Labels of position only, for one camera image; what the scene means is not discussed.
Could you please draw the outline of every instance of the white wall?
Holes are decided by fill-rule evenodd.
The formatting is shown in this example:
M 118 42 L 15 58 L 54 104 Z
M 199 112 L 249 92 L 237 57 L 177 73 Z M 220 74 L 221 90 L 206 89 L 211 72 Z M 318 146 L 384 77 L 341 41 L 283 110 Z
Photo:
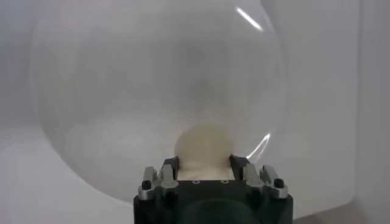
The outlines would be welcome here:
M 390 1 L 362 0 L 353 203 L 299 223 L 390 223 Z
M 390 172 L 387 166 L 390 158 L 390 1 L 363 1 L 357 142 L 358 196 L 352 204 L 311 217 L 307 223 L 353 223 L 353 220 L 355 223 L 390 222 L 387 214 L 390 208 L 390 181 L 387 179 Z M 28 78 L 25 76 L 27 68 L 22 66 L 28 61 L 30 35 L 29 25 L 24 21 L 34 19 L 38 13 L 32 12 L 39 12 L 41 7 L 32 2 L 0 1 L 0 129 L 34 121 Z M 338 2 L 346 7 L 350 4 L 356 7 L 358 0 Z M 7 97 L 10 94 L 15 98 L 10 100 Z

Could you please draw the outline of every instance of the white background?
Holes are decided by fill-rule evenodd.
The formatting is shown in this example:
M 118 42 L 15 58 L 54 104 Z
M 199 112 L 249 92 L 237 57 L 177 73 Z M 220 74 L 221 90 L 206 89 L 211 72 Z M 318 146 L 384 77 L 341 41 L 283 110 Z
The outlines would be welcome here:
M 110 204 L 111 200 L 92 191 L 75 175 L 64 171 L 61 173 L 61 170 L 66 168 L 65 165 L 60 162 L 54 152 L 44 150 L 45 143 L 36 140 L 39 138 L 37 136 L 39 133 L 35 135 L 23 134 L 26 141 L 33 142 L 36 146 L 35 151 L 32 148 L 31 154 L 23 152 L 23 156 L 15 156 L 16 154 L 10 153 L 12 150 L 18 149 L 19 143 L 12 141 L 18 136 L 17 133 L 35 133 L 34 128 L 26 129 L 26 127 L 33 127 L 36 124 L 29 96 L 26 65 L 29 59 L 28 49 L 32 27 L 34 21 L 39 17 L 43 3 L 44 1 L 38 0 L 0 1 L 0 30 L 2 31 L 0 34 L 0 129 L 2 130 L 0 140 L 1 150 L 5 149 L 1 152 L 0 157 L 6 158 L 0 161 L 0 175 L 11 173 L 13 177 L 10 180 L 20 181 L 18 188 L 12 188 L 13 194 L 7 191 L 7 195 L 19 198 L 17 201 L 4 204 L 5 200 L 2 197 L 5 194 L 0 194 L 0 201 L 3 201 L 0 203 L 1 223 L 3 221 L 5 223 L 58 223 L 60 222 L 59 218 L 62 220 L 60 223 L 107 223 L 114 221 L 116 221 L 115 223 L 128 223 L 132 212 L 127 210 L 126 205 Z M 318 102 L 324 100 L 325 102 L 338 102 L 333 105 L 334 108 L 342 107 L 344 103 L 351 103 L 347 106 L 349 109 L 355 107 L 353 100 L 356 97 L 354 88 L 358 77 L 358 3 L 357 0 L 276 0 L 268 3 L 270 7 L 276 8 L 274 14 L 278 18 L 277 23 L 283 34 L 286 54 L 292 58 L 288 61 L 289 72 L 291 76 L 301 75 L 301 79 L 292 80 L 292 86 L 295 86 L 298 96 L 306 91 L 311 93 L 310 91 L 319 90 L 325 95 L 318 95 L 324 96 L 324 98 L 316 99 Z M 363 9 L 363 45 L 361 48 L 357 131 L 357 202 L 349 207 L 321 214 L 312 219 L 317 222 L 326 222 L 329 219 L 329 214 L 332 214 L 335 216 L 334 219 L 340 218 L 344 221 L 354 216 L 355 218 L 359 217 L 361 223 L 388 223 L 386 211 L 389 208 L 389 194 L 386 190 L 389 187 L 389 182 L 383 181 L 383 178 L 386 177 L 386 158 L 389 158 L 388 144 L 386 143 L 388 143 L 387 139 L 390 136 L 390 120 L 387 118 L 387 114 L 390 114 L 389 92 L 387 90 L 390 82 L 388 75 L 390 49 L 387 46 L 390 28 L 387 25 L 389 16 L 386 13 L 386 10 L 390 9 L 390 2 L 386 0 L 365 1 Z M 330 86 L 336 87 L 336 91 L 333 93 L 326 91 L 328 86 L 329 88 Z M 322 134 L 330 135 L 332 131 L 333 134 L 340 131 L 337 127 L 334 129 L 335 126 L 332 126 L 334 123 L 331 122 L 332 116 L 340 116 L 339 113 L 335 114 L 335 112 L 340 111 L 336 109 L 332 111 L 331 108 L 328 111 L 330 113 L 317 117 L 327 107 L 315 108 L 317 110 L 311 111 L 313 117 L 310 121 L 311 123 L 318 122 L 317 125 L 323 126 L 324 131 L 317 137 L 313 133 L 310 139 L 317 138 L 320 142 L 331 141 L 332 139 L 324 139 Z M 355 120 L 354 112 L 347 110 L 342 111 L 342 113 L 344 113 L 342 116 L 345 118 L 343 122 L 349 124 L 347 129 L 352 127 L 354 129 L 354 124 L 351 123 Z M 300 119 L 297 117 L 297 122 L 307 121 L 304 121 L 302 117 Z M 343 126 L 345 125 L 341 123 L 339 128 L 342 129 Z M 340 132 L 342 137 L 349 139 L 344 146 L 351 147 L 355 143 L 355 132 Z M 348 158 L 345 157 L 346 160 L 351 159 L 351 154 L 347 153 L 344 156 L 348 156 Z M 34 162 L 35 158 L 42 157 L 47 158 L 46 164 Z M 40 169 L 27 169 L 29 166 Z M 336 172 L 336 170 L 331 170 L 330 165 L 321 168 L 324 172 Z M 53 173 L 54 170 L 58 173 L 52 177 L 58 176 L 58 179 L 53 179 L 52 185 L 47 185 L 47 179 L 42 173 Z M 22 180 L 26 178 L 33 180 L 35 187 L 23 186 Z M 74 186 L 72 183 L 76 180 L 82 184 Z M 66 187 L 70 188 L 70 191 L 59 193 L 56 189 L 59 184 L 68 184 Z M 0 186 L 4 187 L 0 191 L 11 190 L 11 188 L 6 188 L 10 187 L 7 184 Z M 80 201 L 75 193 L 86 195 L 86 197 Z M 42 206 L 36 206 L 37 204 L 34 202 L 38 201 L 44 202 L 41 203 Z M 303 211 L 302 214 L 316 212 L 306 210 L 309 207 L 301 206 L 299 209 Z

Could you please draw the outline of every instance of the clear glass dome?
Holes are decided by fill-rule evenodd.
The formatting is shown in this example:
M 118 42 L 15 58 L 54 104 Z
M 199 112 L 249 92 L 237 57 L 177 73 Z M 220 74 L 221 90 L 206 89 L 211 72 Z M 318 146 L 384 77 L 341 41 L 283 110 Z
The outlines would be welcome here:
M 189 128 L 222 128 L 257 163 L 283 117 L 287 78 L 259 0 L 51 2 L 30 60 L 53 147 L 124 201 Z

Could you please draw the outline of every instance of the white surface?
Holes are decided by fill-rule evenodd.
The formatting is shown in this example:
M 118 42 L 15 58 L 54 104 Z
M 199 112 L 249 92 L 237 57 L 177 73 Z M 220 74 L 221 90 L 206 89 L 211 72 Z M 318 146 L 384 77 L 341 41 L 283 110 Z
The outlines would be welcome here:
M 390 223 L 390 1 L 364 0 L 357 199 L 368 223 Z
M 41 128 L 13 128 L 0 136 L 1 224 L 132 222 L 132 206 L 82 181 L 53 151 Z

